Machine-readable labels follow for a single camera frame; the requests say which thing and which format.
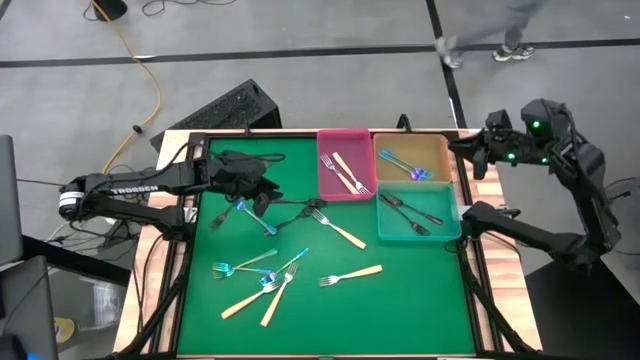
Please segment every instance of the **wooden table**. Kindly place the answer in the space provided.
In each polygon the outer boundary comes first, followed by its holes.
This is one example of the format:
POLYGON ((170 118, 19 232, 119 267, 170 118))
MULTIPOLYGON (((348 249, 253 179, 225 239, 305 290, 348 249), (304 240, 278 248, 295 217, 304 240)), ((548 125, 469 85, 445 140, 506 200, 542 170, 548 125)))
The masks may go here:
MULTIPOLYGON (((401 129, 372 129, 375 131, 385 132, 401 132, 401 129)), ((415 129, 414 132, 420 131, 433 131, 434 129, 415 129)), ((286 133, 286 132, 316 132, 317 129, 306 130, 286 130, 286 129, 265 129, 265 130, 253 130, 255 133, 286 133)), ((460 130, 460 136, 468 136, 477 130, 460 130)), ((172 158, 176 151, 185 142, 189 140, 191 133, 216 133, 216 134, 240 134, 243 130, 169 130, 165 133, 164 141, 158 158, 157 168, 162 168, 172 158)), ((185 159, 186 151, 183 151, 177 158, 177 161, 185 159)), ((462 188, 457 172, 457 166, 455 158, 450 153, 451 170, 453 174, 453 181, 456 187, 458 203, 464 204, 462 197, 462 188)), ((467 170, 467 177, 469 179, 471 195, 474 201, 482 200, 493 206, 504 205, 504 197, 502 194, 502 187, 500 185, 500 179, 498 172, 494 166, 489 166, 489 171, 486 174, 484 180, 473 180, 472 166, 470 163, 465 165, 467 170)), ((175 205, 177 198, 167 193, 158 192, 153 193, 149 199, 149 206, 153 207, 165 207, 169 205, 175 205)), ((142 277, 142 270, 144 262, 149 255, 149 250, 152 243, 158 237, 160 233, 152 226, 146 226, 142 229, 138 249, 135 257, 134 271, 137 271, 138 278, 142 277)), ((533 316, 533 310, 529 301, 529 295, 524 280, 524 274, 520 265, 518 255, 511 249, 500 245, 491 240, 488 236, 482 237, 482 245, 484 250, 484 257, 486 259, 486 266, 491 283, 491 289, 496 306, 500 309, 504 317, 511 324, 511 326, 520 334, 522 339, 530 346, 536 349, 541 349, 540 338, 536 328, 535 319, 533 316)), ((180 254, 184 245, 180 244, 177 253, 180 254)), ((149 271, 147 273, 147 285, 145 289, 144 305, 143 305, 143 318, 145 321, 149 318, 153 310, 158 303, 158 295, 160 293, 160 286, 165 269, 165 263, 167 260, 169 243, 166 241, 159 242, 153 252, 150 254, 151 260, 149 264, 149 271)), ((467 249, 469 259, 474 267, 476 262, 474 254, 469 247, 467 249)), ((180 255, 177 255, 174 264, 173 275, 175 276, 181 263, 180 255)), ((480 329, 482 333, 482 339, 485 349, 493 349, 491 332, 489 330, 489 324, 486 312, 476 301, 476 307, 479 314, 480 329)), ((163 322, 162 333, 160 336, 159 351, 167 351, 169 348, 169 338, 171 333, 171 327, 173 325, 173 317, 175 310, 174 304, 169 308, 165 315, 165 321, 163 322)), ((136 289, 133 282, 133 276, 129 282, 127 289, 126 299, 124 303, 124 309, 118 328, 118 334, 116 337, 114 351, 119 351, 126 347, 136 334, 136 326, 138 321, 138 302, 136 300, 136 289)))

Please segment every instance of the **yellow cable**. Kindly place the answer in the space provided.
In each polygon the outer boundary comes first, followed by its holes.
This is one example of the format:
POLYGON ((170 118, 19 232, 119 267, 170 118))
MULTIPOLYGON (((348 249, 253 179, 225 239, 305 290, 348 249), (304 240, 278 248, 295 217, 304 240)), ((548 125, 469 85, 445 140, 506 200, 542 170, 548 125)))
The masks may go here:
MULTIPOLYGON (((149 115, 149 117, 147 117, 147 119, 139 125, 140 127, 144 127, 151 120, 153 120, 153 118, 158 114, 158 110, 160 110, 160 106, 162 105, 162 90, 160 90, 160 84, 158 83, 158 79, 156 79, 156 77, 153 75, 151 70, 149 70, 149 68, 145 64, 143 64, 140 60, 138 60, 138 58, 136 58, 135 55, 133 55, 133 51, 131 51, 131 47, 129 46, 129 43, 127 43, 127 40, 125 40, 124 35, 122 35, 122 31, 120 31, 120 28, 118 27, 118 25, 116 25, 114 22, 111 21, 109 16, 104 12, 104 10, 102 10, 100 5, 98 5, 95 2, 95 0, 89 0, 89 1, 91 1, 91 5, 93 5, 96 9, 98 9, 98 12, 102 14, 102 17, 104 17, 109 23, 109 25, 111 25, 113 29, 116 31, 116 33, 118 34, 118 37, 120 37, 120 40, 122 40, 122 44, 124 44, 124 47, 127 48, 127 52, 129 53, 129 57, 131 57, 131 60, 133 60, 133 62, 135 63, 138 63, 140 66, 142 66, 142 68, 144 68, 147 71, 149 76, 151 76, 151 80, 153 80, 153 84, 156 87, 157 104, 156 104, 156 108, 153 109, 153 112, 151 113, 151 115, 149 115)), ((107 163, 104 165, 104 168, 102 169, 103 173, 106 173, 109 170, 109 167, 111 166, 111 164, 113 164, 113 161, 120 155, 124 147, 127 146, 129 141, 131 141, 131 138, 135 134, 136 134, 135 131, 131 131, 131 134, 129 134, 129 136, 127 136, 127 138, 124 139, 122 144, 118 146, 116 151, 111 155, 107 163)))

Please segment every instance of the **pink bin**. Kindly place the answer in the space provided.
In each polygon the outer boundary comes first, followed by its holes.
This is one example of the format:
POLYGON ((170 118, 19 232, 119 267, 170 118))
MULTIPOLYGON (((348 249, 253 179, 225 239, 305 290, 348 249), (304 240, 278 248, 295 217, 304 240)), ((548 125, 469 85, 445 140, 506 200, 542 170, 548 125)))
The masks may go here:
POLYGON ((373 145, 367 129, 327 129, 318 131, 318 187, 320 197, 326 201, 364 201, 369 200, 377 189, 374 168, 373 145), (349 174, 333 157, 337 152, 353 172, 356 179, 371 193, 352 194, 342 183, 338 175, 329 170, 320 160, 327 154, 331 162, 354 187, 349 174))

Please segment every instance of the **wooden handle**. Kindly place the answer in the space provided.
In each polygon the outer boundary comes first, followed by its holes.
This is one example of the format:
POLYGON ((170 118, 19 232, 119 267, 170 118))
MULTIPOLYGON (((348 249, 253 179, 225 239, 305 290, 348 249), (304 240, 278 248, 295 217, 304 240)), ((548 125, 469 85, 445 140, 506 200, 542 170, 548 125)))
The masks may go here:
POLYGON ((260 325, 264 327, 269 325, 269 321, 271 321, 271 317, 273 316, 273 313, 276 311, 276 307, 278 306, 278 302, 280 301, 280 297, 282 296, 282 292, 284 291, 285 286, 287 286, 286 282, 282 284, 282 286, 280 287, 280 290, 278 290, 278 293, 276 294, 276 297, 274 297, 273 300, 271 300, 271 305, 269 305, 267 312, 264 313, 264 316, 262 317, 262 321, 260 321, 260 325))
POLYGON ((382 271, 382 265, 375 265, 372 267, 368 267, 362 270, 358 270, 358 271, 354 271, 352 273, 349 273, 347 275, 342 275, 341 278, 343 279, 348 279, 348 278, 352 278, 352 277, 358 277, 358 276, 365 276, 365 275, 371 275, 371 274, 375 274, 378 272, 382 271))
POLYGON ((344 184, 344 186, 347 187, 347 189, 349 189, 349 191, 351 191, 352 194, 360 194, 360 192, 358 190, 356 190, 355 186, 351 185, 351 183, 349 182, 349 180, 347 180, 347 178, 344 177, 344 175, 337 173, 338 177, 340 178, 340 180, 342 180, 342 183, 344 184))
POLYGON ((339 227, 337 227, 337 226, 335 226, 333 224, 330 224, 330 225, 335 231, 339 232, 340 235, 344 236, 347 240, 351 241, 351 243, 353 245, 359 247, 360 249, 364 250, 364 248, 367 246, 367 244, 365 244, 362 241, 360 241, 360 239, 358 239, 357 237, 349 234, 348 232, 342 230, 341 228, 339 228, 339 227))
POLYGON ((248 298, 246 298, 246 299, 244 299, 244 300, 240 301, 239 303, 237 303, 237 304, 235 304, 235 305, 231 306, 230 308, 228 308, 227 310, 225 310, 225 311, 223 311, 223 312, 222 312, 222 315, 221 315, 221 316, 222 316, 222 318, 223 318, 223 319, 226 319, 226 318, 228 318, 229 316, 231 316, 231 315, 233 315, 233 314, 237 313, 238 311, 242 310, 242 308, 243 308, 243 307, 245 307, 245 306, 247 306, 247 305, 251 304, 251 302, 252 302, 253 300, 257 299, 257 298, 258 298, 258 296, 260 296, 260 295, 262 295, 262 291, 258 292, 258 293, 257 293, 257 294, 255 294, 255 295, 251 295, 251 296, 249 296, 248 298))
POLYGON ((347 174, 349 174, 349 176, 351 176, 352 179, 355 179, 355 176, 353 176, 351 169, 349 169, 349 167, 347 166, 347 163, 344 162, 344 160, 342 160, 342 157, 340 156, 340 154, 336 152, 331 155, 333 155, 333 158, 336 159, 336 162, 344 169, 344 171, 346 171, 347 174))

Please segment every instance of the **sneaker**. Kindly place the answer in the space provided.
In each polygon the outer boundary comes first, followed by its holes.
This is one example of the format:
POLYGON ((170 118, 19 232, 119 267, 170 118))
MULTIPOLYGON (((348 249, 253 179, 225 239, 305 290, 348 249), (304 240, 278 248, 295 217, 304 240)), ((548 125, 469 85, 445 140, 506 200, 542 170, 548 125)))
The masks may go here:
POLYGON ((536 49, 525 43, 520 43, 515 49, 509 49, 506 45, 502 45, 493 52, 493 60, 498 62, 505 62, 510 59, 517 61, 527 60, 535 51, 536 49))
POLYGON ((440 55, 442 63, 452 69, 459 69, 462 67, 462 57, 460 52, 453 51, 447 47, 447 38, 439 37, 433 42, 433 46, 440 55))

